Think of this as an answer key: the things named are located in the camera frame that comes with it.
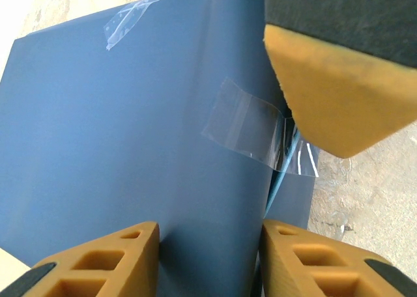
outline concrete floor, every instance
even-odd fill
[[[1,1],[11,28],[0,36],[0,75],[15,38],[131,1]],[[322,152],[319,174],[309,229],[379,253],[417,281],[417,124],[348,160]],[[0,263],[12,263],[1,250]],[[17,277],[25,268],[16,266]],[[0,289],[13,280],[1,278]]]

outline dusty ground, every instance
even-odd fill
[[[35,0],[15,37],[131,1]],[[379,253],[417,280],[417,124],[349,160],[322,152],[319,174],[309,229]]]

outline plastic film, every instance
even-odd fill
[[[106,49],[110,50],[141,19],[148,7],[160,0],[141,0],[126,5],[104,26],[104,35],[107,38]]]
[[[317,177],[318,150],[299,136],[292,118],[226,79],[203,136],[281,172]]]

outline beige surface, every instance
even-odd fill
[[[23,0],[18,10],[16,1],[22,0],[0,3],[2,14],[14,9],[8,12],[7,18],[9,27],[16,28],[2,31],[0,59],[5,53],[8,55],[11,40],[16,36],[135,0],[35,0],[32,7],[29,7],[30,0]],[[25,7],[30,10],[22,28]],[[322,152],[321,177],[315,187],[309,228],[335,238],[343,237],[343,241],[374,251],[417,280],[416,154],[417,125],[350,160],[339,160]],[[345,225],[344,233],[338,232],[342,225]],[[14,273],[0,273],[0,288],[25,270],[20,269],[21,264],[5,257],[0,251],[0,265],[7,265],[8,270],[16,267]]]

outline clear tape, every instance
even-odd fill
[[[292,118],[226,79],[202,135],[281,172],[317,177],[318,149]]]
[[[141,0],[126,5],[104,26],[104,35],[107,38],[106,49],[110,50],[141,19],[148,7],[160,0]]]

